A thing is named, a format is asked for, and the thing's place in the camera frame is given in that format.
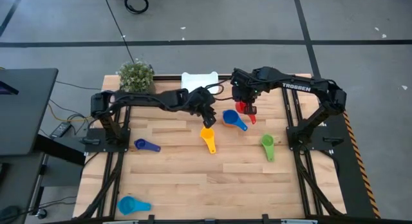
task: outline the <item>gray floor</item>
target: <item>gray floor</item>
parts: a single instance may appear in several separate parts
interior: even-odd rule
[[[0,0],[0,22],[14,0]],[[127,41],[293,39],[303,40],[294,0],[149,0],[142,15],[109,0]],[[412,39],[412,0],[301,0],[313,40]],[[22,0],[0,42],[121,41],[104,0]],[[132,46],[135,58],[157,74],[229,73],[274,66],[311,73],[305,46]],[[411,219],[412,46],[315,46],[321,75],[348,93],[347,110],[383,218]],[[5,68],[58,68],[58,80],[99,87],[103,76],[130,61],[124,47],[0,48]],[[52,99],[89,113],[86,91],[57,84]],[[69,112],[55,108],[56,115]],[[47,112],[42,129],[59,124]],[[75,196],[50,188],[43,202]],[[50,208],[44,221],[71,217],[73,206]],[[33,217],[27,223],[36,223]]]

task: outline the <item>measuring cup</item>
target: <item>measuring cup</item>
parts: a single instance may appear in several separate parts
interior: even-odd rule
[[[271,135],[265,134],[262,136],[261,143],[266,151],[266,156],[269,162],[275,161],[275,147],[274,147],[274,139]]]
[[[206,142],[209,152],[216,153],[216,146],[214,145],[214,131],[211,128],[203,127],[200,131],[200,137]]]
[[[234,110],[226,110],[223,112],[223,123],[237,126],[243,131],[247,130],[246,124],[240,119],[238,113]]]
[[[118,203],[117,207],[123,215],[128,215],[136,211],[150,211],[151,205],[144,203],[132,196],[125,196]]]
[[[236,111],[241,113],[241,114],[244,114],[245,113],[245,106],[246,106],[246,103],[244,103],[244,102],[236,102],[236,105],[235,105]],[[247,116],[249,116],[250,121],[252,121],[252,124],[256,123],[255,115],[247,115]]]
[[[144,139],[136,140],[135,141],[135,146],[138,150],[145,149],[145,150],[160,152],[160,146],[159,145],[152,144],[151,142],[146,141]]]

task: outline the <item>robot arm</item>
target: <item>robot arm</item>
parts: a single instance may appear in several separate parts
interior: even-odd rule
[[[294,133],[293,139],[301,144],[310,143],[314,128],[330,115],[338,115],[345,110],[346,93],[332,80],[287,75],[275,68],[262,67],[252,73],[235,68],[230,83],[233,85],[233,99],[246,103],[245,114],[256,114],[253,103],[262,91],[269,93],[271,89],[288,88],[316,95],[321,103],[319,109],[299,122]]]
[[[191,115],[202,116],[205,127],[211,127],[216,119],[211,104],[215,102],[213,95],[205,88],[197,88],[192,92],[187,89],[164,91],[159,94],[128,93],[123,91],[103,91],[91,98],[91,116],[99,119],[106,132],[106,141],[119,144],[124,140],[122,130],[111,118],[113,114],[125,106],[159,107],[164,111],[186,111]]]

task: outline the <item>green plant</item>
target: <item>green plant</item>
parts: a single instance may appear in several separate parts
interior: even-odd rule
[[[126,92],[154,93],[154,71],[149,64],[137,61],[120,67],[120,89]]]

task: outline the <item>cable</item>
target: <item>cable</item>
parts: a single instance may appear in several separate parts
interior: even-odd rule
[[[233,97],[229,97],[229,98],[215,98],[217,101],[224,101],[224,100],[229,100],[229,99],[233,99]]]
[[[120,27],[119,27],[118,24],[117,24],[115,15],[113,14],[113,12],[112,12],[112,10],[111,10],[111,7],[110,7],[110,5],[109,5],[109,1],[108,1],[108,0],[106,0],[106,4],[108,4],[108,8],[109,8],[110,14],[111,14],[111,16],[113,17],[113,20],[114,20],[115,23],[116,23],[117,29],[118,29],[118,31],[120,32],[120,36],[122,36],[124,45],[126,46],[127,52],[129,53],[131,62],[134,64],[134,63],[135,63],[135,60],[134,60],[133,57],[131,56],[131,53],[130,53],[130,50],[129,50],[129,46],[127,45],[127,42],[126,42],[126,40],[124,39],[124,35],[123,35],[122,31],[120,30]]]
[[[59,201],[62,201],[62,200],[68,199],[68,198],[77,198],[77,196],[68,196],[68,197],[62,198],[62,199],[60,199],[60,200],[45,202],[45,203],[40,204],[39,206],[47,205],[47,204],[50,204],[50,203],[59,202]]]
[[[24,215],[24,214],[28,214],[28,213],[30,213],[30,212],[33,212],[33,211],[36,211],[36,210],[39,210],[39,209],[44,209],[44,208],[47,208],[47,207],[51,207],[52,205],[74,205],[74,204],[76,204],[76,203],[75,203],[75,202],[71,202],[71,203],[66,203],[66,202],[51,203],[51,204],[48,204],[48,205],[45,205],[45,206],[42,206],[42,207],[39,206],[39,208],[34,208],[34,209],[31,209],[31,210],[28,210],[28,211],[24,211],[24,212],[19,213],[18,215],[15,215],[15,216],[7,217],[7,218],[1,218],[0,221],[9,220],[8,223],[11,223],[11,222],[13,222],[16,218],[18,218],[19,216],[22,216],[22,215]]]
[[[64,107],[61,107],[60,105],[58,105],[56,102],[54,102],[52,99],[49,99],[50,100],[50,102],[53,102],[58,108],[60,108],[60,109],[62,109],[62,110],[65,110],[65,111],[70,111],[70,112],[73,112],[73,113],[75,113],[75,114],[78,114],[78,115],[81,115],[81,116],[83,116],[82,114],[80,114],[79,112],[77,112],[77,111],[74,111],[74,110],[70,110],[70,109],[67,109],[67,108],[64,108]]]
[[[64,120],[64,119],[61,119],[61,118],[57,118],[56,115],[54,114],[54,111],[53,111],[53,109],[52,109],[52,106],[51,106],[50,104],[47,104],[47,105],[48,105],[48,107],[49,107],[49,109],[50,109],[50,112],[51,112],[51,114],[53,115],[53,117],[54,117],[55,119],[59,120],[59,121],[62,121],[62,122],[81,122],[81,121],[84,121],[84,120],[87,119],[87,118],[91,118],[91,117],[86,117],[86,118],[82,118],[82,119],[80,119],[80,120]]]
[[[149,1],[148,0],[143,0],[145,3],[145,6],[142,10],[136,10],[133,8],[131,5],[128,3],[129,0],[124,0],[124,6],[126,7],[127,11],[130,12],[131,14],[142,14],[146,12],[146,10],[149,8]]]
[[[94,157],[96,157],[98,154],[99,154],[99,153],[95,153],[93,156],[91,156],[90,159],[87,160],[86,163],[84,163],[83,167],[85,167],[85,166],[89,163],[89,161],[90,161],[91,159],[93,159]]]
[[[70,115],[69,117],[67,117],[67,119],[68,119],[68,120],[73,120],[73,118],[75,118],[75,117],[86,118],[84,115],[81,115],[81,114],[72,114],[72,115]],[[75,134],[75,135],[77,135],[77,133],[82,129],[82,127],[84,126],[84,124],[85,124],[86,122],[87,122],[88,125],[89,125],[89,120],[85,119],[85,120],[83,121],[82,125],[81,125],[77,130],[76,130],[76,129],[74,128],[74,126],[73,126],[74,134]]]
[[[221,81],[221,82],[215,83],[215,84],[207,85],[207,86],[205,86],[205,89],[209,89],[209,88],[213,88],[213,87],[215,87],[215,86],[219,86],[219,87],[221,88],[221,91],[219,91],[219,92],[217,92],[217,93],[213,93],[212,95],[220,95],[220,94],[223,93],[223,91],[225,90],[225,87],[224,87],[222,84],[223,84],[224,82],[230,80],[230,79],[232,79],[232,77],[230,77],[230,78],[228,78],[228,79],[225,79],[225,80],[223,80],[223,81]]]
[[[85,88],[85,87],[83,87],[83,86],[76,86],[76,85],[73,85],[73,84],[70,84],[70,83],[67,83],[67,82],[60,82],[60,81],[58,81],[58,80],[56,80],[56,82],[57,82],[57,83],[60,83],[60,84],[68,85],[68,86],[74,86],[74,87],[80,88],[80,89],[93,89],[93,90],[102,91],[102,89],[99,89],[99,88]]]
[[[47,133],[45,133],[41,128],[39,129],[41,132],[43,132],[43,134],[46,135],[47,138],[49,138],[49,135],[47,135]]]
[[[96,122],[97,120],[98,120],[98,118],[92,120],[92,121],[89,123],[89,125],[88,125],[88,129],[90,129],[91,125],[92,125],[94,122]]]

